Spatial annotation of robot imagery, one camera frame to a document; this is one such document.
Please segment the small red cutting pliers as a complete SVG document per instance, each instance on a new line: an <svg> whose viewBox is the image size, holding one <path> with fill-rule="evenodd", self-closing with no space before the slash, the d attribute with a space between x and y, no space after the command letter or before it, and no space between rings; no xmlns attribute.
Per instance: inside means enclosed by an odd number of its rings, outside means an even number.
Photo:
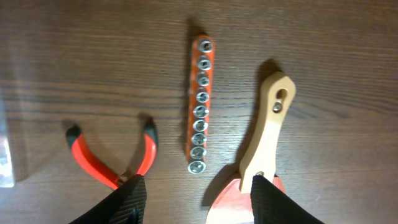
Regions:
<svg viewBox="0 0 398 224"><path fill-rule="evenodd" d="M92 153L79 125L73 124L69 127L66 130L65 137L75 162L87 174L113 190L118 189L124 184L124 180L120 175L115 173ZM155 161L159 149L157 128L151 117L145 122L143 139L144 155L136 172L138 175L147 174Z"/></svg>

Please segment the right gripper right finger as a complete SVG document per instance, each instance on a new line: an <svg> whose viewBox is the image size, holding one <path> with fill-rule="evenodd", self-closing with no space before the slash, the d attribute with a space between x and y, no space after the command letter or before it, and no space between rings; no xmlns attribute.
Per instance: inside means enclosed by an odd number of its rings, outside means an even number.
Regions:
<svg viewBox="0 0 398 224"><path fill-rule="evenodd" d="M252 178L250 196L255 224L323 224L263 176Z"/></svg>

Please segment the wooden handle orange scraper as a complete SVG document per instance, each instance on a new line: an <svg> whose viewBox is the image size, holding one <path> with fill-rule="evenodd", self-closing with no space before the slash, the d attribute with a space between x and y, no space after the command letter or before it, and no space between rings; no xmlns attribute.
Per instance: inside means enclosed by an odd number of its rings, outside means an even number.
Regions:
<svg viewBox="0 0 398 224"><path fill-rule="evenodd" d="M295 83L283 72L275 72L264 80L256 127L239 164L240 177L218 194L207 214L207 224L254 222L252 178L258 175L273 181L279 133L295 93Z"/></svg>

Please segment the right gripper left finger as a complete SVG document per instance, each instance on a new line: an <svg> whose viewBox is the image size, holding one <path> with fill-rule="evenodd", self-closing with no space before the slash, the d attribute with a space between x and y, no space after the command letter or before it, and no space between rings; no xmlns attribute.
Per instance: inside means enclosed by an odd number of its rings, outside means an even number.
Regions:
<svg viewBox="0 0 398 224"><path fill-rule="evenodd" d="M143 175L134 175L70 224L143 224L147 191Z"/></svg>

